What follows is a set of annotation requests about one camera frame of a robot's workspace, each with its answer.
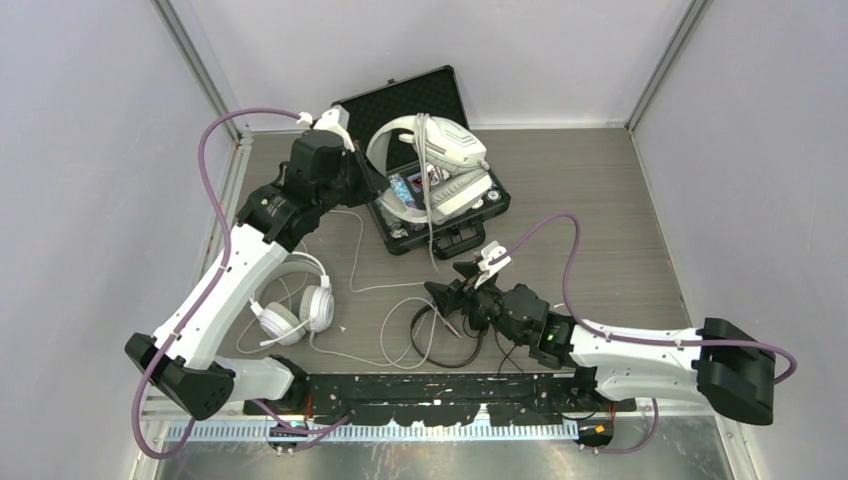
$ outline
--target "led light strip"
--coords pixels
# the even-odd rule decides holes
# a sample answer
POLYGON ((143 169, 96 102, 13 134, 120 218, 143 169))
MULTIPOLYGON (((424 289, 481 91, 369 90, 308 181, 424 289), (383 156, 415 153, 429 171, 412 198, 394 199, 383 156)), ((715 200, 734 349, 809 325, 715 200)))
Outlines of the led light strip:
MULTIPOLYGON (((176 442, 185 431, 187 421, 172 421, 166 442, 176 442)), ((309 437, 271 437, 272 420, 209 420, 198 423, 189 442, 302 442, 309 437)), ((563 420, 557 425, 511 425, 493 427, 486 419, 464 426, 402 427, 394 422, 383 426, 343 425, 321 442, 451 442, 479 440, 576 440, 577 423, 563 420)))

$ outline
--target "gray floor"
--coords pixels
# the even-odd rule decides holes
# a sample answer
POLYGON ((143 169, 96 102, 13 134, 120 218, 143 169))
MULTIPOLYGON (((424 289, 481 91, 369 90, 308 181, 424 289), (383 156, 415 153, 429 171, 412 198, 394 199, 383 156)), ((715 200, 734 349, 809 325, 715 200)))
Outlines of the gray floor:
MULTIPOLYGON (((579 312, 586 318, 619 326, 640 328, 684 328, 688 326, 677 282, 668 264, 647 187, 627 133, 621 129, 525 130, 477 132, 488 147, 487 159, 513 201, 509 211, 486 223, 488 241, 509 246, 543 217, 560 210, 575 213, 583 226, 570 292, 579 312)), ((271 181, 278 164, 288 158, 289 134, 257 135, 242 188, 246 192, 271 181)), ((356 287, 418 282, 449 282, 455 275, 450 261, 439 262, 440 273, 430 265, 426 249, 395 257, 386 252, 376 227, 364 207, 356 209, 365 221, 365 233, 356 287)), ((329 270, 336 299, 333 326, 316 337, 324 349, 383 362, 378 344, 380 325, 398 301, 425 296, 423 287, 352 293, 347 289, 353 265, 355 218, 325 215, 319 229, 306 237, 309 251, 329 270)), ((573 240, 566 221, 540 231, 513 256, 512 266, 500 276, 498 285, 511 288, 521 282, 551 304, 562 301, 562 271, 573 240)), ((459 259, 467 260, 466 254, 459 259)), ((301 283, 293 278, 294 287, 301 283)), ((280 298, 281 287, 265 299, 280 298)), ((386 349, 399 356, 408 345, 409 319, 421 304, 400 307, 386 328, 386 349)), ((236 337, 251 318, 243 312, 220 353, 243 357, 234 346, 236 337)), ((459 325, 458 318, 451 318, 459 325)), ((426 344, 427 333, 421 334, 426 344)), ((242 349, 255 348, 267 337, 254 325, 244 336, 242 349)), ((470 339, 456 339, 444 327, 436 330, 433 355, 446 361, 465 358, 473 348, 470 339)), ((301 341, 291 347, 274 346, 267 353, 284 354, 309 372, 366 373, 396 372, 352 360, 319 354, 301 341)), ((543 370, 527 357, 525 349, 513 354, 522 367, 543 370)), ((502 358, 493 335, 486 338, 480 357, 466 371, 495 371, 502 358)), ((426 365, 421 371, 439 371, 426 365)))
MULTIPOLYGON (((611 447, 632 446, 644 418, 616 420, 611 447)), ((158 479, 732 479, 712 417, 666 417, 650 445, 631 455, 579 451, 571 442, 323 444, 276 457, 263 443, 189 443, 159 464, 158 479)))

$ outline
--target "gray tabletop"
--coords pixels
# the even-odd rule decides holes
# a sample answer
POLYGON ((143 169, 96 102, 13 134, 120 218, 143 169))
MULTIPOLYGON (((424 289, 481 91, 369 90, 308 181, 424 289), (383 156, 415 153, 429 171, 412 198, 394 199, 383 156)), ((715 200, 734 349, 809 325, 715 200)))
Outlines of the gray tabletop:
MULTIPOLYGON (((490 130, 475 133, 487 146, 487 160, 512 195, 510 209, 486 222, 487 243, 498 240, 508 247, 542 218, 568 210, 580 218, 583 230, 569 282, 570 295, 580 315, 611 325, 639 328, 685 328, 689 325, 645 180, 625 130, 490 130)), ((295 138, 293 134, 256 136, 241 190, 242 198, 276 176, 278 165, 288 159, 295 138)), ((390 255, 367 209, 360 207, 353 211, 359 213, 365 223, 356 288, 425 280, 448 283, 456 278, 451 263, 473 257, 469 252, 450 261, 437 260, 437 273, 430 264, 426 248, 402 256, 390 255)), ((322 349, 385 364, 378 337, 386 314, 405 298, 427 295, 423 287, 351 292, 348 280, 358 232, 356 218, 328 214, 322 217, 318 230, 305 238, 309 252, 324 263, 330 274, 336 302, 333 325, 315 337, 315 344, 322 349)), ((574 228, 567 219, 550 224, 513 255, 512 264, 501 272, 498 285, 506 290, 516 283, 524 283, 552 305, 561 303, 562 273, 573 239, 574 228)), ((287 285, 292 290, 302 281, 300 274, 287 277, 287 285)), ((315 279, 310 278, 308 284, 313 283, 315 279)), ((282 284, 275 284, 269 287, 263 299, 269 301, 283 296, 282 284)), ((293 299, 293 311, 297 312, 298 296, 293 299)), ((410 318, 421 306, 423 303, 407 302, 389 319, 384 344, 393 359, 409 345, 410 318)), ((306 339, 289 347, 275 345, 261 353, 241 354, 235 348, 235 341, 251 318, 245 309, 228 332, 220 354, 250 358, 269 353, 285 355, 311 373, 399 371, 395 367, 377 367, 318 353, 310 348, 306 339)), ((424 347, 431 325, 430 316, 425 319, 418 337, 424 347)), ((458 315, 449 320, 459 329, 461 319, 458 315)), ((438 325, 435 332, 432 355, 438 360, 456 362, 473 350, 472 339, 457 339, 442 325, 438 325)), ((242 350, 252 350, 267 338, 254 322, 240 346, 242 350)), ((503 338, 501 345, 510 347, 503 338)), ((491 332, 484 340, 478 359, 462 371, 494 372, 502 358, 491 332)), ((526 347, 516 349, 511 358, 527 371, 545 370, 528 358, 526 347)), ((401 363, 411 365, 419 359, 411 352, 401 363)), ((504 371, 512 370, 510 365, 504 366, 504 371)), ((443 369, 425 364, 416 371, 443 369)))

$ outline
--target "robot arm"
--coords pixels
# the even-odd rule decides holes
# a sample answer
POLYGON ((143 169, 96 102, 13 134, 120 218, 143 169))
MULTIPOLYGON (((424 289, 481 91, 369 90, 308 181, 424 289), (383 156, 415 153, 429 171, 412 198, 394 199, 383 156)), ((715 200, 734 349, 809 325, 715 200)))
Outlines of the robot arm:
MULTIPOLYGON (((365 204, 388 188, 338 122, 337 110, 325 112, 314 129, 295 140, 290 161, 280 165, 280 175, 248 196, 230 232, 230 265, 151 378, 197 420, 209 418, 226 402, 278 400, 292 393, 299 369, 287 360, 228 359, 216 352, 256 288, 318 227, 324 213, 339 205, 365 204)), ((153 336, 136 333, 130 338, 125 351, 140 370, 147 368, 215 273, 214 268, 206 272, 153 336)))
POLYGON ((540 364, 574 368, 575 379, 582 382, 583 405, 663 398, 710 405, 743 423, 773 422, 774 354, 756 348, 689 346, 701 340, 754 340, 732 323, 707 318, 702 328, 643 330, 582 320, 607 336, 597 335, 573 317, 552 311, 526 285, 506 292, 495 286, 497 271, 510 259, 490 263, 505 252, 494 242, 477 260, 454 264, 463 280, 450 285, 426 282, 440 313, 460 310, 472 329, 484 332, 491 325, 516 345, 529 345, 530 357, 540 364), (626 343, 610 335, 671 346, 626 343))

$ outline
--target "open case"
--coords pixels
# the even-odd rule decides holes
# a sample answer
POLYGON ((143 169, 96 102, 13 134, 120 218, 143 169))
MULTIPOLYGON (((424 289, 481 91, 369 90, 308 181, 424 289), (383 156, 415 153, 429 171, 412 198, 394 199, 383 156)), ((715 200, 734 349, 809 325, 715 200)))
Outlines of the open case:
MULTIPOLYGON (((347 131, 355 141, 359 141, 363 150, 380 127, 404 115, 429 113, 431 116, 448 118, 469 128, 459 96, 456 75, 451 66, 444 66, 406 80, 389 80, 386 86, 339 100, 333 105, 340 105, 347 111, 347 131)), ((489 163, 494 164, 489 170, 493 185, 480 202, 459 217, 442 225, 433 225, 433 253, 439 259, 446 260, 483 245, 486 241, 483 222, 509 208, 510 195, 494 172, 497 169, 497 159, 491 159, 489 163)), ((421 172, 412 146, 392 138, 386 159, 386 173, 394 183, 393 188, 404 189, 414 198, 415 208, 424 209, 420 186, 421 172)), ((431 182, 434 180, 440 181, 438 173, 431 174, 431 182)), ((370 203, 368 210, 374 217, 389 253, 402 255, 427 245, 429 232, 426 225, 400 220, 376 202, 370 203)))

